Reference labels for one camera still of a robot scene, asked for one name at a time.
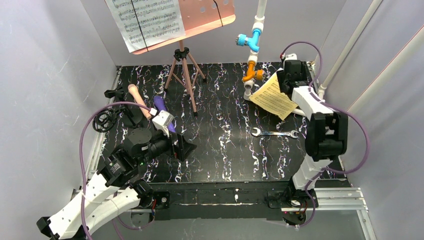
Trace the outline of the yellow sheet music page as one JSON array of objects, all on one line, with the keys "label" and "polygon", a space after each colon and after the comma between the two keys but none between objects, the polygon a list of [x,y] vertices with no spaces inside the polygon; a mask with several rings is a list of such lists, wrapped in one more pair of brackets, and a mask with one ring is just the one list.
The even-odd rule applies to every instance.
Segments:
[{"label": "yellow sheet music page", "polygon": [[284,120],[298,107],[285,93],[280,92],[276,72],[251,94],[249,100],[263,110],[278,116],[281,120]]}]

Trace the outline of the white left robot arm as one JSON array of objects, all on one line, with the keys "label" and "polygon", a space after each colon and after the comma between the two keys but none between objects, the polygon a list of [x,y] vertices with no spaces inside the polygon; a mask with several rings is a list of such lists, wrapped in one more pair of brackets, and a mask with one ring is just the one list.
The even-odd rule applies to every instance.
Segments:
[{"label": "white left robot arm", "polygon": [[147,163],[163,154],[184,161],[196,148],[179,133],[133,129],[66,206],[36,222],[39,231],[51,240],[86,240],[123,212],[149,207],[154,190],[139,175]]}]

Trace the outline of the pink microphone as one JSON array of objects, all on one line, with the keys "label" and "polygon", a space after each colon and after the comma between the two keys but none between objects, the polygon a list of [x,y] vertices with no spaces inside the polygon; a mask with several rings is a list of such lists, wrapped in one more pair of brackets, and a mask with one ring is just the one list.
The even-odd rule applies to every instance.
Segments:
[{"label": "pink microphone", "polygon": [[135,84],[130,84],[128,86],[128,92],[131,94],[131,96],[133,97],[134,101],[137,104],[142,105],[140,109],[143,115],[146,117],[147,120],[150,120],[152,118],[152,115],[150,114],[150,111],[147,109],[147,106],[139,93],[138,87]]}]

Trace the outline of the purple microphone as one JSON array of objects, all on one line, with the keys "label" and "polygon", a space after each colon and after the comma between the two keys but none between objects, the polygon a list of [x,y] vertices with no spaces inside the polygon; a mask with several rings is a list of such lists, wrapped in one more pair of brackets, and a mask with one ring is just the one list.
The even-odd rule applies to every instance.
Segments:
[{"label": "purple microphone", "polygon": [[[153,102],[154,102],[154,105],[155,105],[157,110],[166,111],[166,112],[168,111],[167,108],[166,108],[166,105],[165,105],[165,101],[161,96],[158,96],[158,95],[154,96]],[[175,129],[173,121],[174,121],[174,119],[169,121],[167,128],[170,132],[176,133],[176,129]]]}]

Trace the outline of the black tripod mic stand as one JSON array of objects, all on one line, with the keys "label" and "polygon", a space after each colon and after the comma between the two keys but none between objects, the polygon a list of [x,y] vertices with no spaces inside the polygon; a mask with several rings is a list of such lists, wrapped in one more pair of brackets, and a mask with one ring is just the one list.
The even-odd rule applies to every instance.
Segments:
[{"label": "black tripod mic stand", "polygon": [[123,115],[128,120],[126,126],[135,127],[136,122],[133,114],[127,105],[120,104],[117,107],[109,106],[101,110],[92,120],[92,128],[98,133],[106,133],[110,131],[118,122],[118,117]]}]

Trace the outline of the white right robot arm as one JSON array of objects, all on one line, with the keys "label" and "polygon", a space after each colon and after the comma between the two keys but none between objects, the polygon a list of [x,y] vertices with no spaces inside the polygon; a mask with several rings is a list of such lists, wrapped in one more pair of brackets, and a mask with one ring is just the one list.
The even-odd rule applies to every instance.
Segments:
[{"label": "white right robot arm", "polygon": [[294,189],[309,191],[325,168],[346,152],[348,116],[324,105],[310,85],[306,62],[283,58],[282,64],[283,68],[276,73],[279,90],[309,121],[304,144],[306,155],[291,180]]}]

